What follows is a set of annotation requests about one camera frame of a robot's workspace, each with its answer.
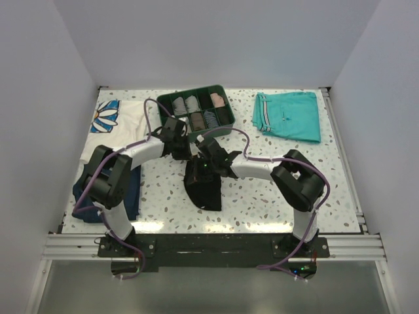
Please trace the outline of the black underwear beige waistband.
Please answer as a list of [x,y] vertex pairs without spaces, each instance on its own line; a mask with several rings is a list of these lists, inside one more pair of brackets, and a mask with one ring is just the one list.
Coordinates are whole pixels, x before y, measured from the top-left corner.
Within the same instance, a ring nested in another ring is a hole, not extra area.
[[184,187],[186,193],[193,204],[205,211],[221,211],[221,176],[213,172],[213,180],[209,183],[191,183],[189,181],[191,174],[191,165],[193,160],[204,160],[198,156],[193,156],[185,168]]

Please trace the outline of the navy blue garment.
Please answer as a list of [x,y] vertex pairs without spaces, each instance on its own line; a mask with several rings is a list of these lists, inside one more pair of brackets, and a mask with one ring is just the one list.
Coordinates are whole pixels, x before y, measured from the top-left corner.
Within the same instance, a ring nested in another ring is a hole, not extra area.
[[[80,177],[85,169],[85,164],[79,164],[78,172],[77,172],[77,180],[73,185],[72,193],[74,196],[75,201],[78,201],[82,195],[82,183]],[[140,197],[140,190],[141,190],[141,166],[136,167],[131,171],[130,174],[130,185],[128,187],[128,191],[124,197],[124,208],[126,210],[127,217],[130,221],[134,221],[137,219],[139,215],[139,197]],[[72,213],[72,217],[81,219],[85,223],[93,224],[93,223],[102,223],[101,217],[98,215],[96,210],[90,209],[88,211]]]

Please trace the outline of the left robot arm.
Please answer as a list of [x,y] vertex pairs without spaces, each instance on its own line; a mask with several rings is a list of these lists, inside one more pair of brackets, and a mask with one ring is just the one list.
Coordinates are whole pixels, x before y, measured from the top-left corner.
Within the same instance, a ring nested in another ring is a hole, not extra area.
[[168,155],[174,160],[192,157],[187,123],[172,116],[138,142],[120,148],[96,147],[79,178],[82,194],[73,212],[97,210],[114,238],[112,248],[120,256],[130,256],[136,248],[136,241],[130,237],[135,230],[123,204],[131,172]]

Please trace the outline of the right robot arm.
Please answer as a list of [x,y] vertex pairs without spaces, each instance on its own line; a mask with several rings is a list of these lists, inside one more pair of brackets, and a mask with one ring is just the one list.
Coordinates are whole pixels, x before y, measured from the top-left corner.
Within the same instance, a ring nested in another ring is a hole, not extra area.
[[305,257],[315,249],[316,210],[327,180],[299,151],[289,150],[277,158],[256,158],[239,150],[227,152],[214,138],[201,135],[195,145],[198,154],[187,162],[184,177],[185,190],[195,206],[210,211],[222,209],[223,177],[270,181],[293,208],[293,252]]

